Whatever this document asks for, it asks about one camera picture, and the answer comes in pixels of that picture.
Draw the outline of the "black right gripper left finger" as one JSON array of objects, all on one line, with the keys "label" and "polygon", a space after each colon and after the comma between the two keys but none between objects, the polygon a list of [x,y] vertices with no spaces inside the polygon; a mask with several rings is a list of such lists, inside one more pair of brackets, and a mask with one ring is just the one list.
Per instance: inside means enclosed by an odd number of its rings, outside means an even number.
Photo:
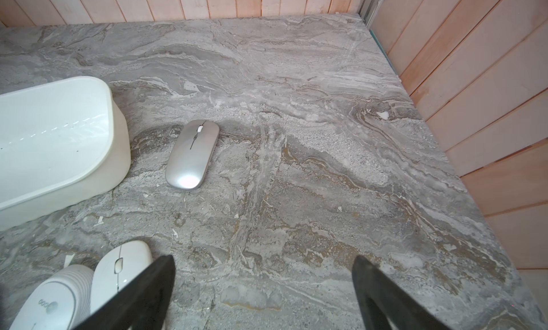
[{"label": "black right gripper left finger", "polygon": [[172,255],[156,259],[77,329],[162,329],[174,288]]}]

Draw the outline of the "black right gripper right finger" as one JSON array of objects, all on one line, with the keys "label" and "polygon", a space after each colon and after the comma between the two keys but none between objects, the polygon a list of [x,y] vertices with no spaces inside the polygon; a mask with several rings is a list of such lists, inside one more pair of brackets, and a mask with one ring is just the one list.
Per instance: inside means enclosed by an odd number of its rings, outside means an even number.
[{"label": "black right gripper right finger", "polygon": [[352,282],[366,329],[447,329],[366,257],[358,255]]}]

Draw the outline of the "white mouse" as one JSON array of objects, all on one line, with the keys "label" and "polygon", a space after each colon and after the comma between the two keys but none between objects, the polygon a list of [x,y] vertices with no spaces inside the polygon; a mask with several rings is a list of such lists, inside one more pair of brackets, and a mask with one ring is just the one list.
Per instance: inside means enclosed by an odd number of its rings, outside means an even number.
[{"label": "white mouse", "polygon": [[106,254],[94,271],[90,313],[103,307],[152,262],[151,250],[141,240],[127,242]]}]

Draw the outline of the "white mouse underside up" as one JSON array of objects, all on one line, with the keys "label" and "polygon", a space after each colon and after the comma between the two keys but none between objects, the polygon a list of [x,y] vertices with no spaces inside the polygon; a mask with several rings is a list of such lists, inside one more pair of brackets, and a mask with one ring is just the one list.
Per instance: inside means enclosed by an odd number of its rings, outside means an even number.
[{"label": "white mouse underside up", "polygon": [[73,329],[90,315],[94,271],[74,264],[41,283],[25,301],[11,329]]}]

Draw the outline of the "silver mouse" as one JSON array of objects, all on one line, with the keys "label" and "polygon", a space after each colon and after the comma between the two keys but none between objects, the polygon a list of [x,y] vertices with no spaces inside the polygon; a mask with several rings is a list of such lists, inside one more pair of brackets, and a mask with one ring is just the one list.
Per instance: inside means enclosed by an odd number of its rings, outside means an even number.
[{"label": "silver mouse", "polygon": [[218,140],[220,127],[209,120],[192,120],[185,124],[171,150],[166,181],[181,190],[201,186]]}]

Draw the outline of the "white storage box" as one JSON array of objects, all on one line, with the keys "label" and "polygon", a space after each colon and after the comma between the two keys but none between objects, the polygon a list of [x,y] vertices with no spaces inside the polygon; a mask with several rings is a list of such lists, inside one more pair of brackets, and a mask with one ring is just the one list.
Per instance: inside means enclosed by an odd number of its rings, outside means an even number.
[{"label": "white storage box", "polygon": [[1,229],[106,193],[131,165],[128,126],[102,80],[1,95]]}]

